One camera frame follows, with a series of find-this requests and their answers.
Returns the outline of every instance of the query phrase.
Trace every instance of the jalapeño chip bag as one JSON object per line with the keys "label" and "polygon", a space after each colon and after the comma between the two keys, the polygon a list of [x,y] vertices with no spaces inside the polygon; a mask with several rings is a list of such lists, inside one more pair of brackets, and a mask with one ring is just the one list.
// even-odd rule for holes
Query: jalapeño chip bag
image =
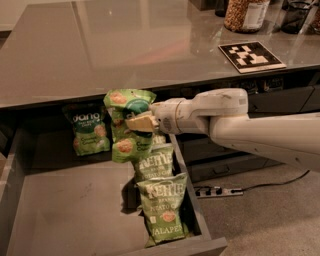
{"label": "jalape\u00f1o chip bag", "polygon": [[146,156],[152,146],[152,133],[131,131],[125,120],[132,115],[148,111],[156,95],[149,91],[136,89],[110,90],[104,104],[111,116],[113,138],[112,160],[118,163],[135,161]]}
{"label": "jalape\u00f1o chip bag", "polygon": [[172,155],[173,146],[171,143],[152,146],[151,152],[146,157],[132,162],[135,170],[135,182],[173,176]]}
{"label": "jalape\u00f1o chip bag", "polygon": [[110,141],[103,119],[107,112],[98,104],[70,104],[62,111],[73,125],[73,148],[78,156],[110,150]]}
{"label": "jalape\u00f1o chip bag", "polygon": [[155,245],[185,238],[179,210],[186,182],[187,175],[182,173],[137,183],[147,230]]}

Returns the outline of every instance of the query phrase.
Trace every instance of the countertop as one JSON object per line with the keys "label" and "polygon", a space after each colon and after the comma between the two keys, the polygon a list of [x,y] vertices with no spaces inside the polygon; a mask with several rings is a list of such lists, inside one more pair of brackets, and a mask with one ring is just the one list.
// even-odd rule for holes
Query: countertop
{"label": "countertop", "polygon": [[[99,98],[112,88],[205,84],[320,67],[320,36],[279,31],[281,3],[261,30],[227,30],[186,0],[29,5],[0,51],[0,108]],[[218,45],[259,41],[287,67],[240,74]]]}

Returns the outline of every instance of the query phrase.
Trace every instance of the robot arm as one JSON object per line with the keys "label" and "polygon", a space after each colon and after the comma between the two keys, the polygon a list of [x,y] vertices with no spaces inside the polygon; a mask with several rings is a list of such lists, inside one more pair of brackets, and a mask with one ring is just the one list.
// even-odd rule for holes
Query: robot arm
{"label": "robot arm", "polygon": [[200,133],[221,146],[320,170],[320,113],[249,118],[243,89],[219,89],[151,107],[164,133]]}

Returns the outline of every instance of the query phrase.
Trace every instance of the green snack bag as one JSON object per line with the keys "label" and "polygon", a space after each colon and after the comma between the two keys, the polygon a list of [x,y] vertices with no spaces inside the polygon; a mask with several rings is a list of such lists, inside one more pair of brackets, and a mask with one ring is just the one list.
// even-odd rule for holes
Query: green snack bag
{"label": "green snack bag", "polygon": [[73,125],[73,148],[78,156],[110,150],[110,141],[103,119],[107,112],[98,104],[70,104],[62,112]]}
{"label": "green snack bag", "polygon": [[152,133],[131,131],[125,120],[148,111],[156,95],[136,89],[110,90],[104,98],[112,122],[112,160],[118,163],[135,161],[145,157],[151,150]]}
{"label": "green snack bag", "polygon": [[142,209],[151,236],[146,246],[185,238],[179,209],[186,191],[187,175],[138,182]]}
{"label": "green snack bag", "polygon": [[152,136],[153,145],[165,144],[165,143],[166,143],[166,136],[163,132],[157,131],[153,133],[153,136]]}
{"label": "green snack bag", "polygon": [[173,146],[171,143],[155,145],[145,158],[133,161],[135,181],[140,182],[158,177],[171,177]]}

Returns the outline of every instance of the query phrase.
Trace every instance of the gray drawer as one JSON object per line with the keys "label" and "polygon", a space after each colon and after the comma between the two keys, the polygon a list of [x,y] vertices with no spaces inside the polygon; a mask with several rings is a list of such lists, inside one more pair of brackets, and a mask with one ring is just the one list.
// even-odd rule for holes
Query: gray drawer
{"label": "gray drawer", "polygon": [[[62,115],[28,119],[16,133],[0,181],[0,255],[219,255],[188,180],[190,238],[144,248],[131,163],[111,153],[77,157]],[[187,172],[175,137],[178,172]]]}
{"label": "gray drawer", "polygon": [[192,182],[198,182],[278,164],[280,163],[270,159],[247,154],[225,160],[191,165],[188,166],[188,172]]}

